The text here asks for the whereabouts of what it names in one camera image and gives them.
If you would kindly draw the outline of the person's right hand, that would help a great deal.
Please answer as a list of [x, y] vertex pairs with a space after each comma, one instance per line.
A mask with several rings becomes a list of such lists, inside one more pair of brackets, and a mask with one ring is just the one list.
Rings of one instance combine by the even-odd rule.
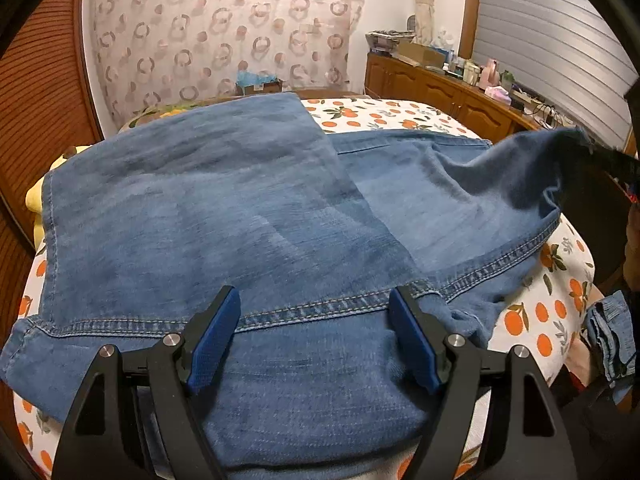
[[630, 290], [638, 292], [640, 288], [639, 228], [632, 220], [627, 223], [626, 237], [623, 277]]

